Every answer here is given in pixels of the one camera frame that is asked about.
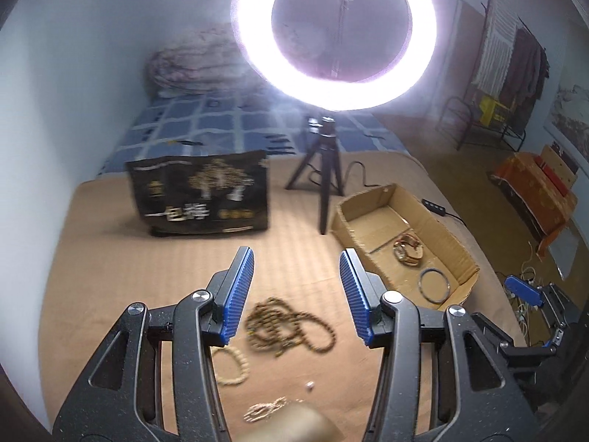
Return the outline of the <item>gold jewelry pile in box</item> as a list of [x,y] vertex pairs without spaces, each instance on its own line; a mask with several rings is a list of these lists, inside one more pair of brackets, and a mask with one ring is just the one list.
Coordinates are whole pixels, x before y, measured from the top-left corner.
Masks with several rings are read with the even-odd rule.
[[397,238],[392,251],[395,258],[405,266],[420,266],[424,255],[422,242],[411,234]]

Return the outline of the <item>dark thin bangle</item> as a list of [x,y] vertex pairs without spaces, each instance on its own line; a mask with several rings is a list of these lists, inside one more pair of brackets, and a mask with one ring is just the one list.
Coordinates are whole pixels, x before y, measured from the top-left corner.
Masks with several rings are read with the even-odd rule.
[[451,293],[451,285],[445,273],[435,267],[424,269],[418,276],[421,296],[430,304],[443,304]]

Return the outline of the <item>orange covered box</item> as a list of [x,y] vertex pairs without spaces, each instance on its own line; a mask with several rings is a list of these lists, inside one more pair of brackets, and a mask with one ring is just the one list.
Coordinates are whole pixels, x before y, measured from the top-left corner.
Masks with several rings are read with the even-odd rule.
[[540,235],[536,255],[543,259],[548,246],[571,220],[578,203],[572,187],[577,176],[559,152],[545,145],[540,154],[517,152],[490,174],[522,202]]

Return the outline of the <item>open cardboard box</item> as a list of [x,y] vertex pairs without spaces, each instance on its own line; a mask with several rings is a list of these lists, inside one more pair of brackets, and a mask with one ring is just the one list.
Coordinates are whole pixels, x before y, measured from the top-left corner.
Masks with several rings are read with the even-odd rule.
[[341,201],[331,231],[364,268],[414,304],[463,304],[479,276],[470,252],[404,187],[374,187]]

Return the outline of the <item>tan bed blanket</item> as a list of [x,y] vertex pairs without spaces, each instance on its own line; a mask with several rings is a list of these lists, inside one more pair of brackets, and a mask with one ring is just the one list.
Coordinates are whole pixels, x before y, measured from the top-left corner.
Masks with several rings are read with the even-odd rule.
[[[244,412],[279,397],[304,400],[349,441],[366,429],[381,354],[355,333],[338,275],[341,245],[318,231],[318,194],[309,184],[286,190],[296,160],[269,161],[269,228],[220,238],[155,238],[137,215],[128,180],[103,177],[75,191],[45,291],[39,335],[43,396],[56,416],[73,383],[129,304],[175,304],[226,269],[237,249],[255,254],[248,302],[279,297],[334,328],[324,355],[249,352],[244,384],[221,391],[230,433],[248,432]],[[314,381],[314,389],[306,384]]]

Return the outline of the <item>tan rolled object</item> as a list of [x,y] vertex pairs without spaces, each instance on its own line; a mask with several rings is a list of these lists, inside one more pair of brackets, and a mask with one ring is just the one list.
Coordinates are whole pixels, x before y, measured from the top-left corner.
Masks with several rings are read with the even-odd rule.
[[255,428],[234,438],[253,442],[342,441],[341,430],[320,410],[304,402],[292,402],[257,422]]

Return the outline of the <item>yellow crate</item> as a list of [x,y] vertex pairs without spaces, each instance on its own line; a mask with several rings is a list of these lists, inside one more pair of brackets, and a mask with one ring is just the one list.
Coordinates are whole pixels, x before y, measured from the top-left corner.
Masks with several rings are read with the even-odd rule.
[[509,108],[486,95],[481,97],[479,102],[479,110],[481,112],[479,122],[480,124],[487,127],[491,126],[492,124],[505,123],[510,115]]

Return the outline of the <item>black printed snack bag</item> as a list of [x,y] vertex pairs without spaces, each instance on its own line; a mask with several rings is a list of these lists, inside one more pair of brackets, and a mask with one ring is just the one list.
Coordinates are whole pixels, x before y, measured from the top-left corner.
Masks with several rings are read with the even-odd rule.
[[137,211],[157,236],[269,228],[269,159],[263,150],[126,163]]

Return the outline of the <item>black clothes rack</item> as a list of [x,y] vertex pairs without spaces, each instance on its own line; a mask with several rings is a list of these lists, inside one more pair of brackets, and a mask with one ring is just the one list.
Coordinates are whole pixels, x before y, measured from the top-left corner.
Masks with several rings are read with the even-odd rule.
[[[546,49],[507,0],[486,0],[480,38],[463,91],[445,100],[436,129],[455,149],[466,145],[518,152],[549,78]],[[510,109],[503,124],[480,124],[479,102],[489,96]]]

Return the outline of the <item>black tripod stand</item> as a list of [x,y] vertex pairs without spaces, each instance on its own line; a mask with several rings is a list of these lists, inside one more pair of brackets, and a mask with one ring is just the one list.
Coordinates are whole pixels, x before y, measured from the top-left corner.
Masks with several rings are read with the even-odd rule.
[[331,190],[343,197],[343,177],[341,173],[341,156],[339,155],[338,135],[336,134],[335,121],[331,117],[321,117],[314,123],[317,127],[317,139],[310,145],[307,153],[299,166],[294,170],[289,181],[286,183],[286,190],[292,190],[303,170],[307,168],[315,156],[320,157],[320,221],[318,230],[322,235],[328,232],[329,201]]

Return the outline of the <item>blue patterned bed sheet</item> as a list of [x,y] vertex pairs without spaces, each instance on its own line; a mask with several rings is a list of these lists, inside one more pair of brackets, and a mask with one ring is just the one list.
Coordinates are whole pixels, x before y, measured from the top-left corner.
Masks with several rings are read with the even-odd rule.
[[264,150],[305,155],[318,137],[313,109],[272,89],[157,98],[130,126],[99,174],[165,156],[203,157]]

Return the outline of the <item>folded floral quilt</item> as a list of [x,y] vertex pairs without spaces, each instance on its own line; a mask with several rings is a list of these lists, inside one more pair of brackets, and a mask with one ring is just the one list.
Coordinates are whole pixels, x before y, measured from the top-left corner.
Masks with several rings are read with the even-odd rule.
[[251,69],[230,23],[186,33],[155,52],[147,75],[165,97],[254,89],[262,78]]

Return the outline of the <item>landscape wall poster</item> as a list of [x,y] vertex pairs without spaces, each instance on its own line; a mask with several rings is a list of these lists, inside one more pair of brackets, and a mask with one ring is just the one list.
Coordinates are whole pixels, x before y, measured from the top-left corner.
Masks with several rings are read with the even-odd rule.
[[546,125],[571,146],[579,165],[588,166],[588,69],[565,67]]

